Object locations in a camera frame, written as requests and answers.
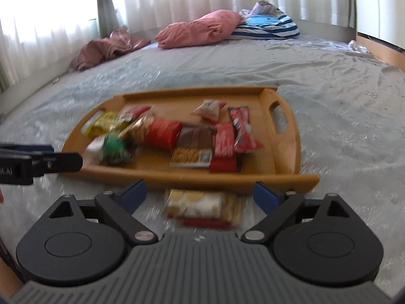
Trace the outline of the wooden serving tray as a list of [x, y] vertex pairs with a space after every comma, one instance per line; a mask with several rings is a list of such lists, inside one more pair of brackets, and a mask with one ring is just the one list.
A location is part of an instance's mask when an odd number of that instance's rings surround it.
[[87, 112], [64, 152], [82, 155], [77, 176], [159, 189], [249, 194], [262, 182], [308, 192], [299, 130], [274, 87], [219, 86], [123, 93]]

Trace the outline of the pink pillow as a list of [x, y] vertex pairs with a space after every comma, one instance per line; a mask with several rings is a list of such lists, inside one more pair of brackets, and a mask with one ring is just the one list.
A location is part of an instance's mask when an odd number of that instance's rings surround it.
[[170, 24], [154, 40], [162, 49], [210, 45], [230, 37], [241, 20], [237, 12], [216, 10], [190, 22]]

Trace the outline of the white sheer curtain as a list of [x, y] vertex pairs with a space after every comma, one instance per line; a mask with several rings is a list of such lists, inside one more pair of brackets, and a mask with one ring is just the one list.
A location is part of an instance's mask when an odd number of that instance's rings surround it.
[[[248, 9], [259, 0], [113, 0], [118, 25], [133, 32]], [[348, 25], [349, 0], [265, 0], [306, 21]], [[1, 89], [77, 52], [99, 36], [97, 0], [1, 0]]]

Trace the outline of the white pink snack packet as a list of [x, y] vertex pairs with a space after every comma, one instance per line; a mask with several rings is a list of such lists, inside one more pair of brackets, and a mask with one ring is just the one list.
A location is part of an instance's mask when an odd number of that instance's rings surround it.
[[227, 105], [220, 100], [203, 100], [201, 105], [193, 110], [192, 115], [216, 123], [220, 118], [221, 110]]

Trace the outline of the mauve crumpled blanket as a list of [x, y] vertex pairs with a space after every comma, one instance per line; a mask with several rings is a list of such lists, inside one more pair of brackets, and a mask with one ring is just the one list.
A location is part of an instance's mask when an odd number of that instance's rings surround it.
[[126, 26], [115, 28], [109, 37], [93, 39], [85, 44], [71, 61], [69, 70], [84, 71], [140, 50], [150, 43], [148, 39], [131, 35]]

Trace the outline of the red peanut snack bag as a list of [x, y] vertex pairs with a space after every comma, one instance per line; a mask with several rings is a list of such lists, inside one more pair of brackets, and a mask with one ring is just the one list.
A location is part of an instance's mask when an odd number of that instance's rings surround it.
[[183, 123], [165, 117], [142, 116], [122, 130], [118, 138], [136, 146], [172, 151]]

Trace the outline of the wooden bed frame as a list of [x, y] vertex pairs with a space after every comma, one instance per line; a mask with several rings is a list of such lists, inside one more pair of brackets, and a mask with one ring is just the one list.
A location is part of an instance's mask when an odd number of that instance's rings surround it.
[[356, 34], [356, 41], [365, 46], [377, 59], [404, 71], [404, 52], [399, 52], [396, 47], [390, 47], [376, 39], [369, 39], [362, 34]]

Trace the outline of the long red snack wrapper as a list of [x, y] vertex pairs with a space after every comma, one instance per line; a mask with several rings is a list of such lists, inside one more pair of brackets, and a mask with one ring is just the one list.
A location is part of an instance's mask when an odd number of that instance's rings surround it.
[[250, 109], [247, 106], [228, 107], [229, 117], [236, 131], [233, 149], [236, 153], [247, 153], [263, 148], [253, 136], [250, 122]]

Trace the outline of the green snack packet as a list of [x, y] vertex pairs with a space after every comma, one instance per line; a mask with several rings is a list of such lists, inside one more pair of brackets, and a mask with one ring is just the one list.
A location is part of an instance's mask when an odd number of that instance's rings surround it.
[[102, 162], [113, 165], [132, 162], [132, 155], [117, 133], [106, 134], [102, 146]]

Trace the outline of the right green drape curtain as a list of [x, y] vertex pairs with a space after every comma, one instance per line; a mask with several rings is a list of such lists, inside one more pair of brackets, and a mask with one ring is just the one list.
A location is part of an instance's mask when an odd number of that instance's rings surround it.
[[356, 0], [349, 0], [349, 16], [347, 27], [355, 30], [356, 26], [357, 26]]

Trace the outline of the green drape curtain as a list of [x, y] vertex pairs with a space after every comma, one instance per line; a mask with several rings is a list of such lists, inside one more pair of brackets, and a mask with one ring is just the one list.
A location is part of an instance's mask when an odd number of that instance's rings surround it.
[[103, 39], [109, 37], [111, 32], [118, 27], [113, 0], [97, 0], [97, 20], [100, 37]]
[[355, 30], [356, 26], [357, 26], [356, 0], [349, 0], [349, 16], [347, 27]]

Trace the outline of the brown nut bar packet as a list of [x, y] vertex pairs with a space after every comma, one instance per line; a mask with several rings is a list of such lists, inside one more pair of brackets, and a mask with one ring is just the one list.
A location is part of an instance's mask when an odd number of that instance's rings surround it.
[[212, 127], [184, 125], [173, 150], [170, 167], [208, 168], [213, 157], [215, 133]]

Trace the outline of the white nougat snack packet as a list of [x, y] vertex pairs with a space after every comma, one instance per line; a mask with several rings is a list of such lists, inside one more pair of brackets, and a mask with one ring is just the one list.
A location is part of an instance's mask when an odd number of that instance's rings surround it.
[[173, 218], [218, 217], [222, 195], [220, 192], [171, 189], [164, 211]]

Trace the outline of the blue striped pillow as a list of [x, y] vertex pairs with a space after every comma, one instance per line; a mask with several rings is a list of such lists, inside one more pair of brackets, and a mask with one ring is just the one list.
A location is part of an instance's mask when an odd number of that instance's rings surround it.
[[287, 40], [300, 35], [297, 24], [278, 7], [261, 0], [252, 9], [242, 9], [241, 22], [229, 40]]

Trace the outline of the yellow snack packet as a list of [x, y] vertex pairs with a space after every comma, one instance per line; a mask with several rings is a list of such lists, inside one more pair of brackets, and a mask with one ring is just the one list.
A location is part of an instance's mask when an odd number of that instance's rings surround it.
[[85, 135], [96, 138], [111, 132], [120, 132], [132, 122], [130, 113], [105, 111], [86, 129]]

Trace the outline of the white crumpled plastic bag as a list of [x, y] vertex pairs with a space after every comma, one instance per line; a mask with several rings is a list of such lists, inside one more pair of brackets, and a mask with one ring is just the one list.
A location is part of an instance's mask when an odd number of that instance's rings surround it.
[[370, 53], [370, 51], [368, 50], [368, 48], [366, 48], [364, 45], [362, 45], [362, 44], [359, 44], [357, 41], [355, 41], [355, 40], [351, 40], [349, 43], [348, 43], [348, 49], [351, 51], [351, 52], [354, 52], [354, 53], [359, 53], [359, 54], [362, 54], [362, 55], [370, 55], [371, 53]]

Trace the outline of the red chocolate bar wrapper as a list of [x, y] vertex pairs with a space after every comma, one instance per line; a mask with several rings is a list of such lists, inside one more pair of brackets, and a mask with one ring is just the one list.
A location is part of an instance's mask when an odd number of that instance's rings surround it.
[[231, 123], [216, 124], [214, 151], [209, 171], [211, 173], [237, 172], [237, 158], [234, 152], [234, 130]]

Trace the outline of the light blue bedspread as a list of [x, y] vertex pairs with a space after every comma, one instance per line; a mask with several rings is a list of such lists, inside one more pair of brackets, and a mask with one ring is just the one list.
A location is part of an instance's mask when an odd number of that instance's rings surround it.
[[1, 140], [56, 150], [88, 110], [119, 93], [189, 86], [276, 86], [294, 111], [301, 171], [318, 174], [311, 197], [340, 194], [384, 246], [376, 279], [404, 287], [404, 73], [344, 43], [302, 37], [151, 45], [67, 75], [1, 123]]

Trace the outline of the white red snack packet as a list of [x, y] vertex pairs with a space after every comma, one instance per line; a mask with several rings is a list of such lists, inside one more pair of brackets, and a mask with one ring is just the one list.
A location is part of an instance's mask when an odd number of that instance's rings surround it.
[[103, 160], [103, 146], [106, 135], [100, 135], [87, 145], [82, 157], [84, 165], [98, 165]]

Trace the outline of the small red snack packet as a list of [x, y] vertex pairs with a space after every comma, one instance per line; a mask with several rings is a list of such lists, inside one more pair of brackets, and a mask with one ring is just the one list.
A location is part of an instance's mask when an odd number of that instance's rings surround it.
[[119, 112], [121, 115], [124, 115], [125, 118], [138, 118], [143, 113], [152, 109], [152, 105], [148, 104], [132, 104], [127, 105]]

